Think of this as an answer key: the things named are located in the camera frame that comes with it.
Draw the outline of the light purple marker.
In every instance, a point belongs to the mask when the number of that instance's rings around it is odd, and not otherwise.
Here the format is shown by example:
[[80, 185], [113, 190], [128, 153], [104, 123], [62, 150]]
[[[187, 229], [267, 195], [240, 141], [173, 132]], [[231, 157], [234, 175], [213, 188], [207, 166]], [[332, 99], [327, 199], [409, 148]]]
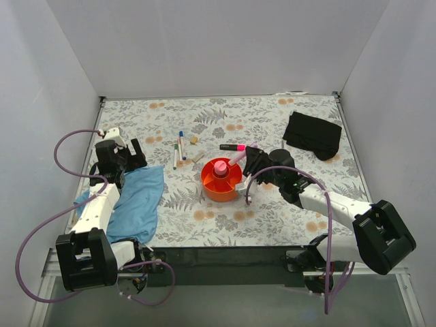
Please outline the light purple marker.
[[250, 144], [249, 146], [245, 146], [242, 151], [239, 151], [235, 157], [233, 157], [233, 158], [231, 158], [231, 160], [229, 160], [230, 166], [233, 166], [234, 164], [238, 163], [241, 159], [246, 157], [246, 148], [247, 147], [257, 148], [258, 144], [257, 144], [257, 142], [254, 142], [254, 143]]

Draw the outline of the pink capped glue bottle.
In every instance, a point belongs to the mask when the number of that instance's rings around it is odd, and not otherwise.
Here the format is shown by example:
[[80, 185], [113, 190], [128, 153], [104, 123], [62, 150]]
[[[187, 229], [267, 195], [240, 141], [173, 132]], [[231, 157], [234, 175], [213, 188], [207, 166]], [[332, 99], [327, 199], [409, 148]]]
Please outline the pink capped glue bottle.
[[217, 178], [224, 178], [228, 175], [228, 165], [224, 160], [218, 160], [214, 163], [213, 174]]

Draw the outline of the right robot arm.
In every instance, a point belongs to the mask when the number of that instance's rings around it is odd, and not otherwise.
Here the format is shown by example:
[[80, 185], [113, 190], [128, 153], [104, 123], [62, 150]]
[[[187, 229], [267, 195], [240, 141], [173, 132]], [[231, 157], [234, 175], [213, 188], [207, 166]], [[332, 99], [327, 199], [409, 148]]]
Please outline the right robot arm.
[[360, 262], [379, 275], [387, 275], [416, 249], [414, 237], [390, 202], [363, 202], [327, 191], [298, 171], [285, 149], [265, 153], [248, 146], [245, 152], [243, 174], [250, 183], [271, 183], [286, 202], [320, 213], [352, 232], [350, 236], [318, 236], [291, 258], [290, 264], [321, 271], [333, 262]]

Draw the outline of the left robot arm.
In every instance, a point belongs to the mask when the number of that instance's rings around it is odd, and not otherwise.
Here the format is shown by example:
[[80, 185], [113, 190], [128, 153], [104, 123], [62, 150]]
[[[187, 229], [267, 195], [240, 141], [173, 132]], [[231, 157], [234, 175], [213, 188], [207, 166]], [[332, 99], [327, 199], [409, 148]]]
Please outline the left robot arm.
[[125, 173], [147, 166], [138, 140], [134, 138], [131, 143], [134, 154], [115, 140], [95, 145], [97, 162], [89, 172], [89, 196], [93, 199], [85, 204], [71, 232], [56, 241], [67, 291], [114, 285], [123, 266], [132, 273], [144, 267], [145, 256], [137, 238], [124, 237], [112, 244], [106, 236], [110, 217], [125, 188]]

